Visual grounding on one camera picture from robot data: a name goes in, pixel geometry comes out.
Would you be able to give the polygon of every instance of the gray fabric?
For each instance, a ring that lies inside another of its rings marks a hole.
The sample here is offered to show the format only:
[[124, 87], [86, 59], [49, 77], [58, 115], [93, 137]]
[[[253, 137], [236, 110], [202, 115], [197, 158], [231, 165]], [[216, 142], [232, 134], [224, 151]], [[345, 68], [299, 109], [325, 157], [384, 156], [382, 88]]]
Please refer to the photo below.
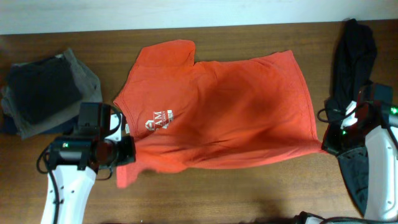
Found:
[[99, 78], [83, 62], [76, 59], [71, 49], [66, 50], [63, 54], [57, 55], [56, 57], [65, 57], [70, 62], [75, 85], [83, 98], [73, 103], [68, 108], [51, 115], [41, 123], [32, 125], [24, 120], [18, 110], [16, 110], [15, 101], [13, 100], [14, 94], [10, 88], [5, 87], [1, 90], [3, 94], [1, 106], [4, 114], [14, 119], [22, 139], [42, 133], [72, 119], [79, 114], [81, 102], [102, 102], [103, 100]]

